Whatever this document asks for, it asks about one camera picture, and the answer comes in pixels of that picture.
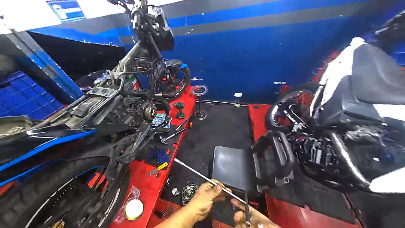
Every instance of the plastic bag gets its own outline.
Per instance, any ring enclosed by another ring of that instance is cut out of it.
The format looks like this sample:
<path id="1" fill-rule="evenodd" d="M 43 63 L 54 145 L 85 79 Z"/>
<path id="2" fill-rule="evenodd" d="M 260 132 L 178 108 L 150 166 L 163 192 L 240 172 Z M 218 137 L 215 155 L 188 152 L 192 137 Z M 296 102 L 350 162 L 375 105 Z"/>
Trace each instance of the plastic bag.
<path id="1" fill-rule="evenodd" d="M 139 198 L 140 193 L 141 193 L 141 191 L 137 187 L 135 187 L 135 186 L 131 187 L 131 190 L 130 190 L 127 198 L 125 199 L 125 201 L 122 204 L 121 208 L 119 209 L 119 211 L 115 215 L 114 222 L 122 223 L 125 220 L 125 206 L 127 205 L 127 203 L 129 201 L 137 200 Z"/>

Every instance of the green power tool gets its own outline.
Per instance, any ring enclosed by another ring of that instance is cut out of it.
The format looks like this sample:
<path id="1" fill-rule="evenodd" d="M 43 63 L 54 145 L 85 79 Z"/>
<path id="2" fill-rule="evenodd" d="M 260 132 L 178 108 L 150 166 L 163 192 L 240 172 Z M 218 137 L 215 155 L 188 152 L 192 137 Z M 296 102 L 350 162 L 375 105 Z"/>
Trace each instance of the green power tool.
<path id="1" fill-rule="evenodd" d="M 176 118 L 177 119 L 184 119 L 184 117 L 185 117 L 185 114 L 183 112 L 184 103 L 183 102 L 174 103 L 173 107 L 175 107 L 175 108 L 177 108 L 179 110 L 179 113 L 177 113 Z"/>

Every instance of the sticker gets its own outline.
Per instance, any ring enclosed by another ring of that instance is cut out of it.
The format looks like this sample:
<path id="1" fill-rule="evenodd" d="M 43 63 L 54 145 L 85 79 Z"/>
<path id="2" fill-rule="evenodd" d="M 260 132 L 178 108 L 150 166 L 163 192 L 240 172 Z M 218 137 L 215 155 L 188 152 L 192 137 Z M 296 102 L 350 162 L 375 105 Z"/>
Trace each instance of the sticker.
<path id="1" fill-rule="evenodd" d="M 47 3 L 61 22 L 86 18 L 76 0 L 53 0 Z"/>

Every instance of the white wall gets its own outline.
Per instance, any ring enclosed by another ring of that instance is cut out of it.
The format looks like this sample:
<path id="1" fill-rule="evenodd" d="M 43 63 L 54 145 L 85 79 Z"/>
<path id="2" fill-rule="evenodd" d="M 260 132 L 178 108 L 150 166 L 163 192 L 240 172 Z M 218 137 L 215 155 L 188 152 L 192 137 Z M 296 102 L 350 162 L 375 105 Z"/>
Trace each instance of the white wall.
<path id="1" fill-rule="evenodd" d="M 179 1 L 181 0 L 149 0 L 148 4 L 163 5 Z M 86 18 L 123 12 L 123 9 L 107 0 L 77 0 L 77 2 Z M 4 15 L 4 20 L 0 22 L 0 34 L 10 33 L 3 24 L 19 32 L 61 23 L 46 0 L 0 0 L 0 15 Z"/>

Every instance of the front wheel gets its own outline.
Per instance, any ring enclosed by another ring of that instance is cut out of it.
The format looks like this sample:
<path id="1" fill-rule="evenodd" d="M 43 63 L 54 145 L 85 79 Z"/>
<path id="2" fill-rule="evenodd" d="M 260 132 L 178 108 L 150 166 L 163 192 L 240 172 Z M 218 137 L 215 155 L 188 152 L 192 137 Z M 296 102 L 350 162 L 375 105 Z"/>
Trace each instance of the front wheel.
<path id="1" fill-rule="evenodd" d="M 179 98 L 191 82 L 191 73 L 188 67 L 181 68 L 177 71 L 176 75 L 173 76 L 173 80 L 176 84 L 175 97 L 168 98 L 167 102 L 173 101 Z"/>
<path id="2" fill-rule="evenodd" d="M 304 121 L 310 118 L 309 107 L 313 96 L 319 85 L 314 83 L 305 83 L 293 87 L 292 89 L 280 94 L 278 101 L 267 111 L 264 122 L 266 128 L 272 131 L 288 132 L 292 130 L 293 124 L 284 113 L 286 103 L 293 103 L 294 112 Z"/>
<path id="3" fill-rule="evenodd" d="M 38 172 L 21 184 L 18 190 L 8 193 L 0 202 L 0 227 L 81 227 L 84 226 L 95 203 L 100 198 L 105 181 L 97 186 L 89 181 L 100 173 L 109 162 L 109 157 L 91 157 L 66 162 Z M 105 199 L 105 208 L 92 227 L 108 227 L 119 210 L 129 185 L 129 172 L 110 199 Z"/>

